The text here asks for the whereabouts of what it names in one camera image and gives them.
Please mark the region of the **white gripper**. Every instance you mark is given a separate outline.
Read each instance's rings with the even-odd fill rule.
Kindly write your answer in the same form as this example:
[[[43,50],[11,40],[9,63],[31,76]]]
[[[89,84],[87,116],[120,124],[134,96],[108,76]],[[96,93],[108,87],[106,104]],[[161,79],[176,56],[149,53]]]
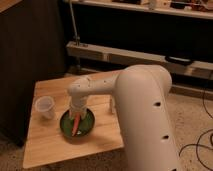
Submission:
[[[87,105],[87,97],[72,96],[70,100],[69,118],[73,120],[75,119],[76,116],[75,113],[82,113],[81,119],[85,119],[87,115],[86,105]]]

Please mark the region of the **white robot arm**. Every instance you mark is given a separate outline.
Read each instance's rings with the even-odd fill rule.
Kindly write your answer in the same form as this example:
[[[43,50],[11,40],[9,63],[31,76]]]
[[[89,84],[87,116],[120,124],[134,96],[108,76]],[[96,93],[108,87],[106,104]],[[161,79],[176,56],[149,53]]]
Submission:
[[[83,77],[69,85],[70,114],[85,114],[90,95],[112,95],[130,171],[182,171],[165,100],[171,85],[160,65],[134,65],[99,80]]]

